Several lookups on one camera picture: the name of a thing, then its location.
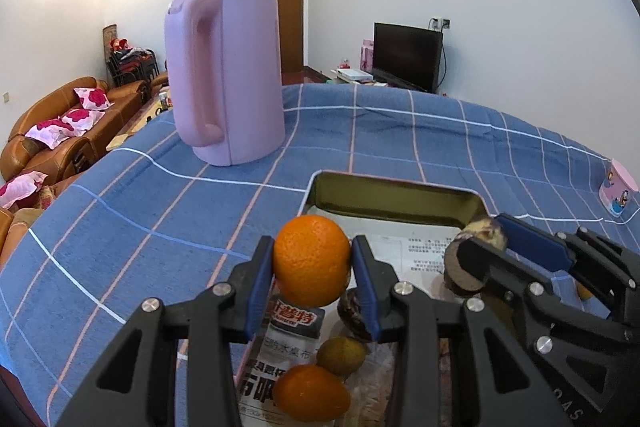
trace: power cord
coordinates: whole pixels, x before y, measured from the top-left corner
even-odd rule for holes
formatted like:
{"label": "power cord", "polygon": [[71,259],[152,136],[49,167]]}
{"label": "power cord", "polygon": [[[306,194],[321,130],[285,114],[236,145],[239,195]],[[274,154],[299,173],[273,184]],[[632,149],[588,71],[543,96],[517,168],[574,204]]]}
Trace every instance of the power cord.
{"label": "power cord", "polygon": [[442,75],[442,79],[438,82],[436,86],[436,93],[440,89],[440,86],[444,82],[444,77],[447,76],[447,54],[444,51],[444,44],[442,45],[442,56],[444,57],[444,74]]}
{"label": "power cord", "polygon": [[[429,19],[429,24],[427,26],[428,30],[431,29],[431,23],[432,22],[437,22],[437,19],[434,18],[434,17]],[[442,36],[444,37],[444,31],[442,31],[442,28],[440,28],[440,32],[442,33]],[[444,57],[444,74],[442,75],[442,78],[440,79],[440,81],[438,82],[438,85],[436,86],[436,93],[440,89],[440,86],[442,85],[442,83],[444,82],[444,77],[447,76],[447,54],[444,51],[444,44],[442,45],[442,56]]]}

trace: red floor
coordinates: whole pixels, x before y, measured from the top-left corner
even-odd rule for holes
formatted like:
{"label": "red floor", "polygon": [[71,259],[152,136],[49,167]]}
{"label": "red floor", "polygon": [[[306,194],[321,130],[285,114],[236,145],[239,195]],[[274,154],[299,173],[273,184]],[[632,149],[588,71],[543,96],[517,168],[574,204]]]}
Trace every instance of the red floor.
{"label": "red floor", "polygon": [[292,84],[313,84],[318,82],[324,84],[324,78],[316,75],[313,71],[299,71],[298,73],[283,73],[282,85],[291,86]]}

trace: kettle handle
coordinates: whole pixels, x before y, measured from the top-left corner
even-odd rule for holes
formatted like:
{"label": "kettle handle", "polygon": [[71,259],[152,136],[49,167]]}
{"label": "kettle handle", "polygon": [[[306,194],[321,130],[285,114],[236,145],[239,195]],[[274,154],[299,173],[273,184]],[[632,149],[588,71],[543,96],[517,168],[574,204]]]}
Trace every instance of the kettle handle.
{"label": "kettle handle", "polygon": [[222,0],[174,0],[164,18],[169,86],[175,126],[192,147],[222,142],[214,81],[222,72],[213,54],[220,53]]}

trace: blue checkered tablecloth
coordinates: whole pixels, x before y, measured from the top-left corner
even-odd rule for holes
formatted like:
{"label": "blue checkered tablecloth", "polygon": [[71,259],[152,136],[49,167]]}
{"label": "blue checkered tablecloth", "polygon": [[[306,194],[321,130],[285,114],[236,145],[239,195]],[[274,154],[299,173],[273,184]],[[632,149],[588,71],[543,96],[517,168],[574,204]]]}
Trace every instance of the blue checkered tablecloth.
{"label": "blue checkered tablecloth", "polygon": [[[625,219],[607,214],[597,188],[608,160],[558,133],[401,89],[305,84],[283,97],[287,136],[266,158],[207,165],[165,113],[82,175],[21,242],[0,274],[0,361],[48,425],[144,298],[174,303],[225,280],[298,213],[321,169],[471,188],[491,213],[549,232],[584,225],[640,251],[636,200]],[[604,312],[577,299],[566,273],[547,275],[565,302]],[[232,347],[234,367],[242,349]]]}

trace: power outlet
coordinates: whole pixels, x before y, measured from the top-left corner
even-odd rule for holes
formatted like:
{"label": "power outlet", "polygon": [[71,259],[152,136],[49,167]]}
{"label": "power outlet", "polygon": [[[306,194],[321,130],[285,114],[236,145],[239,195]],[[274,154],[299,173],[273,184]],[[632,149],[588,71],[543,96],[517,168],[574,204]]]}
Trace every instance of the power outlet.
{"label": "power outlet", "polygon": [[431,30],[442,31],[451,28],[451,20],[443,17],[434,17],[431,19]]}

